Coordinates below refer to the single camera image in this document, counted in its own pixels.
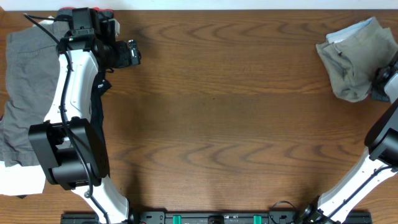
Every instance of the wooden table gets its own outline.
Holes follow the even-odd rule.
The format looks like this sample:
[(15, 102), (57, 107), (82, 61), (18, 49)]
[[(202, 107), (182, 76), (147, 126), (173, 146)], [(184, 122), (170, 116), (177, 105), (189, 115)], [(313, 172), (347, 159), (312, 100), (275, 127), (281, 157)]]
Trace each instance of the wooden table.
[[(54, 12), (32, 12), (39, 16)], [(397, 37), (397, 11), (116, 11), (120, 39), (142, 64), (109, 74), (104, 133), (117, 188), (139, 210), (304, 207), (359, 159), (387, 103), (332, 93), (315, 50), (325, 34), (377, 16)], [(0, 26), (0, 107), (6, 34), (30, 27), (21, 12)], [(358, 206), (397, 223), (398, 178)], [(91, 211), (59, 185), (25, 199), (0, 196), (1, 223), (59, 223)]]

